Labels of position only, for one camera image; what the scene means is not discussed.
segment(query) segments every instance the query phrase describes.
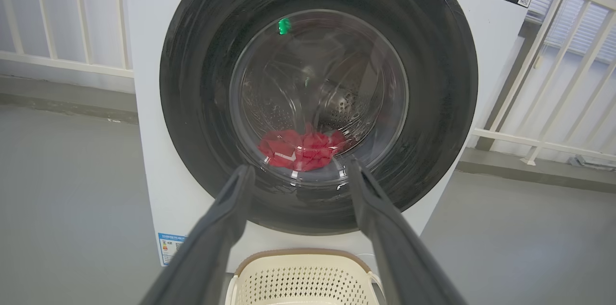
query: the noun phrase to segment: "washing machine door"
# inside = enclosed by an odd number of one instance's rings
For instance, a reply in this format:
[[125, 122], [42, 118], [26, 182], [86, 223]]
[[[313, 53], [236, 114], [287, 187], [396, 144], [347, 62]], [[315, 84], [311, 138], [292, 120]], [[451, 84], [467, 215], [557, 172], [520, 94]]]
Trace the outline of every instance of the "washing machine door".
[[257, 167], [251, 220], [357, 229], [356, 157], [404, 210], [459, 154], [477, 59], [456, 0], [181, 0], [160, 65], [172, 141], [214, 197]]

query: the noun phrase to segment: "blue energy label sticker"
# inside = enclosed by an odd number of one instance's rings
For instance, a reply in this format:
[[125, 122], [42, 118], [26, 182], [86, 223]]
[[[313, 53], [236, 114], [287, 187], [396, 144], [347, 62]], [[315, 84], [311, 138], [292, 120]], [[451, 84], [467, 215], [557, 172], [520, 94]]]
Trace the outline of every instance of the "blue energy label sticker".
[[184, 240], [186, 240], [186, 237], [181, 235], [158, 233], [158, 243], [163, 254], [163, 264], [169, 265], [169, 261], [180, 250]]

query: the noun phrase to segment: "green object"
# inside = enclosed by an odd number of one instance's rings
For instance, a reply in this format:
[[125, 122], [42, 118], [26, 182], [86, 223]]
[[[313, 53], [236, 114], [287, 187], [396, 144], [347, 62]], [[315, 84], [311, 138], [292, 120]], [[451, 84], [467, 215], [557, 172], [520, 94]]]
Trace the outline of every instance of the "green object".
[[278, 22], [278, 30], [280, 35], [286, 35], [289, 33], [289, 31], [291, 31], [291, 20], [288, 18], [280, 19]]

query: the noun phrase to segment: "door glass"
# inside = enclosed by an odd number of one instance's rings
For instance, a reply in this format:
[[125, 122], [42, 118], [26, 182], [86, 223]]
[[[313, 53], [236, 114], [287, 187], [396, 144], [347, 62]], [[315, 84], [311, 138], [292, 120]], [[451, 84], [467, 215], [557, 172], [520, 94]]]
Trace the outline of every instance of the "door glass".
[[240, 55], [230, 87], [233, 127], [247, 156], [291, 184], [346, 179], [391, 149], [408, 108], [407, 77], [378, 30], [312, 9], [273, 20]]

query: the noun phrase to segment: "stainless steel drum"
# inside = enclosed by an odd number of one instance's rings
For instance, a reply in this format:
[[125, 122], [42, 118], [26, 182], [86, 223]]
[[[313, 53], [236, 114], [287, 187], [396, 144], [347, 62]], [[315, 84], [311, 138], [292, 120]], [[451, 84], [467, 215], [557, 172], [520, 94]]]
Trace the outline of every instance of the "stainless steel drum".
[[[249, 149], [273, 130], [339, 130], [345, 148], [321, 175], [333, 172], [340, 180], [343, 154], [359, 152], [371, 163], [395, 140], [407, 91], [398, 55], [376, 29], [346, 13], [308, 10], [275, 20], [253, 37], [235, 67], [230, 97], [234, 126]], [[379, 116], [387, 124], [375, 130]], [[378, 140], [360, 150], [371, 133]], [[253, 156], [263, 158], [258, 150]]]

